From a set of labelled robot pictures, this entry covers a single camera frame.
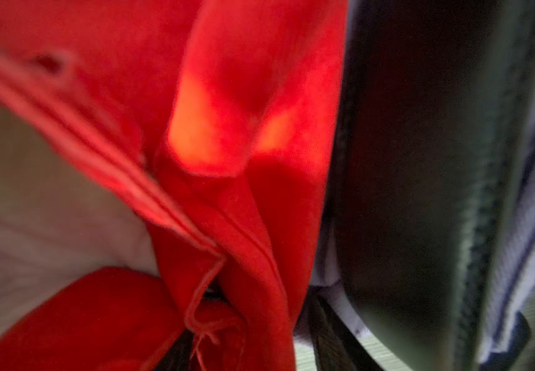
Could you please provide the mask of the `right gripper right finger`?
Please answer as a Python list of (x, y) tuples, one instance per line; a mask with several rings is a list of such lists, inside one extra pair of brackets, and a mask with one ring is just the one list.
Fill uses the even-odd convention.
[(309, 302), (308, 326), (318, 371), (383, 371), (328, 302)]

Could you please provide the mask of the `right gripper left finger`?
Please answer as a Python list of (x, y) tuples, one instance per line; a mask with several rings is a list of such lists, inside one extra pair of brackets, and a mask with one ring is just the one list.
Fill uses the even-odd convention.
[(159, 360), (154, 371), (189, 371), (194, 334), (185, 330)]

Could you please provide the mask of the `red trousers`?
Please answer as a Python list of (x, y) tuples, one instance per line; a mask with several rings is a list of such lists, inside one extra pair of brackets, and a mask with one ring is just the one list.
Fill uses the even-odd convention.
[(0, 370), (293, 370), (345, 1), (0, 1)]

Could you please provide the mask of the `black belt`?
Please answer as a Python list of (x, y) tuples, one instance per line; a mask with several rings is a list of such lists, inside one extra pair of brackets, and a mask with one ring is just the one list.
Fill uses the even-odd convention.
[(414, 370), (474, 370), (535, 94), (535, 1), (358, 1), (332, 188), (343, 287)]

